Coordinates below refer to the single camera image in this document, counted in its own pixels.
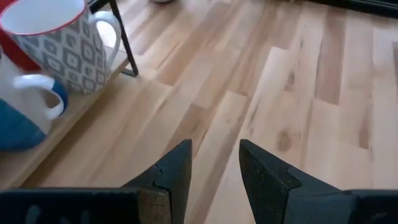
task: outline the black metal leg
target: black metal leg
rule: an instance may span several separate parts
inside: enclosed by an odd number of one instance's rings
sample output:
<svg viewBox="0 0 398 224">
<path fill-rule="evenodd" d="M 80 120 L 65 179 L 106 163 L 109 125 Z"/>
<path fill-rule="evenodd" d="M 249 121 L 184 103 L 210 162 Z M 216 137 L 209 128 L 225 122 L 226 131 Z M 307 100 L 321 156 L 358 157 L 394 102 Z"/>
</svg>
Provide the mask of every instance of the black metal leg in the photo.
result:
<svg viewBox="0 0 398 224">
<path fill-rule="evenodd" d="M 122 30 L 122 40 L 123 40 L 123 44 L 124 44 L 124 48 L 126 49 L 126 53 L 127 53 L 127 59 L 129 60 L 130 64 L 131 64 L 131 68 L 130 69 L 124 69 L 123 73 L 125 73 L 126 75 L 130 75 L 132 77 L 136 77 L 138 75 L 138 68 L 136 65 L 136 61 L 134 60 L 134 57 L 132 56 L 132 52 L 130 49 L 130 44 L 129 44 L 129 39 L 126 35 L 126 31 L 124 30 L 124 25 L 123 25 L 123 21 L 122 18 L 120 16 L 120 12 L 118 9 L 118 5 L 116 4 L 115 0 L 109 0 L 109 5 L 111 6 L 112 12 L 114 14 L 114 16 L 116 18 L 118 18 L 119 23 L 120 23 L 120 28 Z"/>
</svg>

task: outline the wooden table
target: wooden table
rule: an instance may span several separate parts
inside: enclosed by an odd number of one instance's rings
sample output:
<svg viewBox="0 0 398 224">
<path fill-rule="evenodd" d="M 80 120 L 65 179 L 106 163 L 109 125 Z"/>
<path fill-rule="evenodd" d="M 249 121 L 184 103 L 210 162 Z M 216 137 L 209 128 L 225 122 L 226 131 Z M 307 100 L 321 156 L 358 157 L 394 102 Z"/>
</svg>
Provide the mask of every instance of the wooden table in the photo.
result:
<svg viewBox="0 0 398 224">
<path fill-rule="evenodd" d="M 110 55 L 112 49 L 106 47 L 106 51 L 107 55 Z M 126 53 L 119 51 L 111 67 L 112 74 L 108 83 L 113 81 L 127 64 Z M 67 112 L 53 122 L 50 134 L 39 146 L 26 152 L 0 153 L 0 189 L 20 186 L 100 97 L 103 90 L 104 88 L 89 95 L 70 95 Z"/>
</svg>

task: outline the white mug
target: white mug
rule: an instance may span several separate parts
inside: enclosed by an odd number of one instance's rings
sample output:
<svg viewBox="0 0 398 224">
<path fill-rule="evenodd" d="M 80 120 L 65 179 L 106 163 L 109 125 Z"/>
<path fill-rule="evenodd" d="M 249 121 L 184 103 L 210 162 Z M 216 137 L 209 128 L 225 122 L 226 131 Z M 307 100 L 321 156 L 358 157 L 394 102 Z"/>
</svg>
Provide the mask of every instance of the white mug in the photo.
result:
<svg viewBox="0 0 398 224">
<path fill-rule="evenodd" d="M 116 33 L 108 59 L 98 21 L 111 24 Z M 18 0 L 2 12 L 0 26 L 38 65 L 77 93 L 105 85 L 121 41 L 118 19 L 105 11 L 91 14 L 85 0 Z"/>
<path fill-rule="evenodd" d="M 59 99 L 48 108 L 42 91 Z M 51 120 L 68 106 L 63 85 L 45 75 L 21 75 L 19 69 L 0 52 L 0 151 L 21 151 L 40 144 L 48 135 Z"/>
</svg>

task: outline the patterned mug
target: patterned mug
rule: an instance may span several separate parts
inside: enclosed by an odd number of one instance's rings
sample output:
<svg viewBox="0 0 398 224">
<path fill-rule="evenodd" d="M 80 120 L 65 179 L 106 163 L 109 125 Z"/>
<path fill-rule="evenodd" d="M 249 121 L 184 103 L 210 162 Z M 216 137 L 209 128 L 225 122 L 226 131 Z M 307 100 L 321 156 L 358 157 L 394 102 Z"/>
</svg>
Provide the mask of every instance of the patterned mug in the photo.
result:
<svg viewBox="0 0 398 224">
<path fill-rule="evenodd" d="M 108 59 L 98 21 L 111 24 L 116 33 Z M 116 17 L 104 11 L 91 14 L 85 0 L 18 0 L 2 12 L 0 26 L 44 70 L 77 93 L 105 85 L 121 41 Z"/>
</svg>

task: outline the wooden floor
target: wooden floor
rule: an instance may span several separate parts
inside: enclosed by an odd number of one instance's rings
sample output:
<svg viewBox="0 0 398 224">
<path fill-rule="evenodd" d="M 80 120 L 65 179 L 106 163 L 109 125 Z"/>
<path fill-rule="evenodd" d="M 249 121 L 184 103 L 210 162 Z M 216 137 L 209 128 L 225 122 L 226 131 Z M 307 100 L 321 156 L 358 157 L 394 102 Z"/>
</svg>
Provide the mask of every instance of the wooden floor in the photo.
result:
<svg viewBox="0 0 398 224">
<path fill-rule="evenodd" d="M 247 138 L 341 189 L 398 188 L 397 21 L 309 2 L 118 4 L 140 77 L 121 75 L 25 187 L 118 187 L 190 138 L 186 223 L 254 223 Z"/>
</svg>

